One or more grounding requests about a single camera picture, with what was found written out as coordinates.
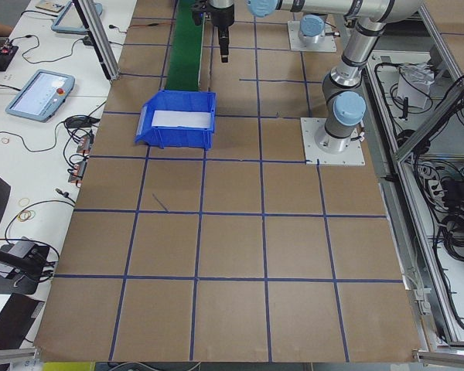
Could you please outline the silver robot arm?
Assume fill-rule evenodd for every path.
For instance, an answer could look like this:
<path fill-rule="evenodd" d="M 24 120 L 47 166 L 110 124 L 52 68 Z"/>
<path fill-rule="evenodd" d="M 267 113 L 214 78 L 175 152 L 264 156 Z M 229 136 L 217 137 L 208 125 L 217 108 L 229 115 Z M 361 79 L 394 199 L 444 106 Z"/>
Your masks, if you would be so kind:
<path fill-rule="evenodd" d="M 378 38 L 389 23 L 400 22 L 418 11 L 422 1 L 248 1 L 249 12 L 264 18 L 276 11 L 343 15 L 355 19 L 355 28 L 341 56 L 328 74 L 329 86 L 341 91 L 358 87 Z M 210 15 L 217 27 L 221 61 L 229 58 L 229 28 L 234 24 L 233 1 L 194 1 L 190 6 L 194 23 L 202 24 Z"/>
<path fill-rule="evenodd" d="M 325 36 L 326 21 L 315 14 L 305 14 L 299 23 L 298 37 L 305 45 L 320 43 Z"/>

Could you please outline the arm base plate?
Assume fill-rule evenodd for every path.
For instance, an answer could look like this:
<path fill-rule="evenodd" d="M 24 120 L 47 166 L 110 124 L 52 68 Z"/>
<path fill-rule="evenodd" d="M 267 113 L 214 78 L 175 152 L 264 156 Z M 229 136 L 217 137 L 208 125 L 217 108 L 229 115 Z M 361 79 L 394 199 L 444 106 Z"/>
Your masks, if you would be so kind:
<path fill-rule="evenodd" d="M 357 130 L 348 138 L 331 137 L 325 130 L 325 118 L 302 117 L 302 140 L 307 165 L 364 166 Z"/>
<path fill-rule="evenodd" d="M 336 43 L 332 35 L 332 28 L 327 26 L 321 19 L 320 21 L 289 21 L 288 39 L 290 50 L 300 52 L 334 53 Z M 319 31 L 318 35 L 309 36 L 302 31 L 309 28 Z"/>

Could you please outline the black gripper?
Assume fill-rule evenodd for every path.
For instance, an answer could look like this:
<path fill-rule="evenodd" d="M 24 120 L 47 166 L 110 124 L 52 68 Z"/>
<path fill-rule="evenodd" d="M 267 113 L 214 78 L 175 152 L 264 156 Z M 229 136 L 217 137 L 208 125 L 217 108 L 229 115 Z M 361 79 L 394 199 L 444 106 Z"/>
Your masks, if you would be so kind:
<path fill-rule="evenodd" d="M 218 27 L 218 41 L 222 63 L 229 61 L 229 29 L 234 24 L 234 0 L 199 0 L 191 5 L 193 21 L 196 26 L 203 22 L 204 14 L 209 14 L 211 22 Z"/>

